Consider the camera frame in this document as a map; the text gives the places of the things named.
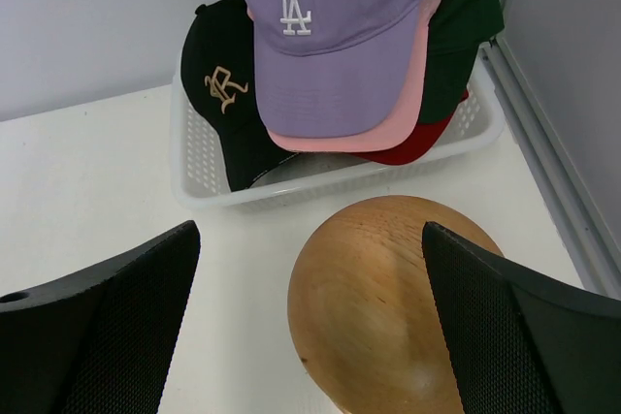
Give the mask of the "pink baseball cap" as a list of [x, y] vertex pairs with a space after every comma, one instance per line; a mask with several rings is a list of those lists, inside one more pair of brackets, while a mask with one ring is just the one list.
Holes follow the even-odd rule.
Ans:
[[441, 0], [423, 0], [413, 35], [409, 67], [398, 95], [375, 97], [365, 103], [356, 98], [349, 107], [355, 116], [363, 111], [381, 110], [386, 114], [376, 125], [362, 133], [335, 137], [295, 137], [286, 135], [268, 121], [268, 99], [257, 96], [259, 114], [270, 138], [280, 147], [301, 152], [362, 153], [392, 148], [410, 135], [422, 105], [426, 71], [429, 22]]

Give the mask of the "purple LA baseball cap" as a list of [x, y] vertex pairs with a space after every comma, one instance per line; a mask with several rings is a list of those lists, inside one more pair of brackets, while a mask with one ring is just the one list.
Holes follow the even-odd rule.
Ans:
[[286, 135], [362, 133], [385, 111], [356, 98], [398, 95], [423, 0], [245, 0], [254, 33], [255, 89]]

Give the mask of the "dark green NY cap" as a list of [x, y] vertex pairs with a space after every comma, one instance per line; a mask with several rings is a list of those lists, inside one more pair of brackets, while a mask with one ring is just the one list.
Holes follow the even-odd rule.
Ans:
[[439, 122], [455, 111], [480, 46], [504, 28], [500, 0], [441, 0], [429, 24], [420, 123]]

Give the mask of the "black gold-logo baseball cap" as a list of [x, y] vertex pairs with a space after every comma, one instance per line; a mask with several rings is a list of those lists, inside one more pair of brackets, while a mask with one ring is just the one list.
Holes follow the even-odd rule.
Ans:
[[245, 0], [197, 7], [181, 50], [180, 80], [192, 108], [217, 133], [231, 191], [246, 190], [297, 156], [272, 141], [259, 116]]

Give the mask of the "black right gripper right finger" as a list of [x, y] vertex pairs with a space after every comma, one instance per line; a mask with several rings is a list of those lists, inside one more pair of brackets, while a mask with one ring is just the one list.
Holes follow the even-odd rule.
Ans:
[[620, 302], [428, 222], [422, 251], [467, 413], [617, 413]]

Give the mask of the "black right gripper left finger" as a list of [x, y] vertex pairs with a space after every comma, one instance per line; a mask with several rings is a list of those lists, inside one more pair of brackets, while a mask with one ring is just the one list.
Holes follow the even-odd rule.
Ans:
[[1, 299], [4, 413], [155, 413], [200, 256], [193, 221]]

